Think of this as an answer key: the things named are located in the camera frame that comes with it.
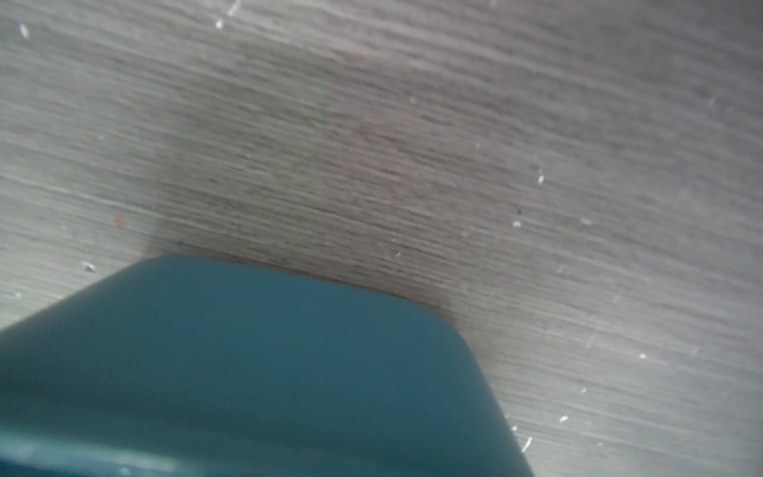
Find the teal plastic storage box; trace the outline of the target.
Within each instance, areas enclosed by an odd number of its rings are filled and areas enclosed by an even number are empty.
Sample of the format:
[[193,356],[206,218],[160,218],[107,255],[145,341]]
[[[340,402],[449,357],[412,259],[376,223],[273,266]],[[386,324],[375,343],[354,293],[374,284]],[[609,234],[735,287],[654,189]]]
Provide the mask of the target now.
[[166,256],[3,330],[5,476],[528,476],[459,333],[405,299]]

